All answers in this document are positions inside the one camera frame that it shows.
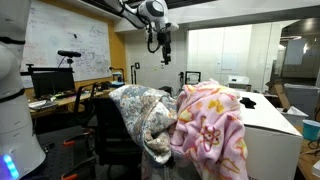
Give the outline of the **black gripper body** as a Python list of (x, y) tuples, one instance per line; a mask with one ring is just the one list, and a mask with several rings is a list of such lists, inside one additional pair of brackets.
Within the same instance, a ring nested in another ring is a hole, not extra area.
[(164, 56), (171, 54), (171, 35), (169, 32), (160, 32), (157, 35), (157, 40), (162, 46), (162, 53)]

